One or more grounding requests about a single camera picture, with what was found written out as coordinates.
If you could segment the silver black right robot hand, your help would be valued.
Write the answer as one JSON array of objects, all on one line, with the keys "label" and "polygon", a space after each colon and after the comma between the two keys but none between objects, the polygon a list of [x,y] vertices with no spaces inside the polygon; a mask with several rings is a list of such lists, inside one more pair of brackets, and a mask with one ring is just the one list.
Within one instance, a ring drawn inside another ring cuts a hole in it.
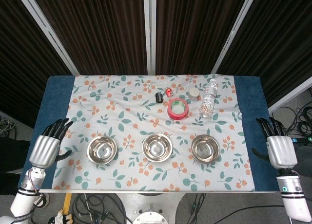
[{"label": "silver black right robot hand", "polygon": [[264,155],[252,148],[253,154],[265,161],[269,161],[275,169],[291,169],[297,165],[297,157],[292,139],[288,136],[284,125],[270,117],[257,118],[266,137],[268,154]]}]

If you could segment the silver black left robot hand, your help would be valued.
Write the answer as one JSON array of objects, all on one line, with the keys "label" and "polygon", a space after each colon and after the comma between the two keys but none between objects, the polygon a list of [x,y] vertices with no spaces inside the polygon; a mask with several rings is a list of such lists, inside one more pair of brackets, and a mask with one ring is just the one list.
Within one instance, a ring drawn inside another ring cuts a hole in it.
[{"label": "silver black left robot hand", "polygon": [[72,124],[73,121],[69,122],[69,119],[65,118],[58,119],[46,127],[43,133],[37,138],[30,155],[29,161],[32,166],[47,169],[54,162],[66,159],[71,155],[71,149],[62,155],[59,155],[59,149],[66,132]]}]

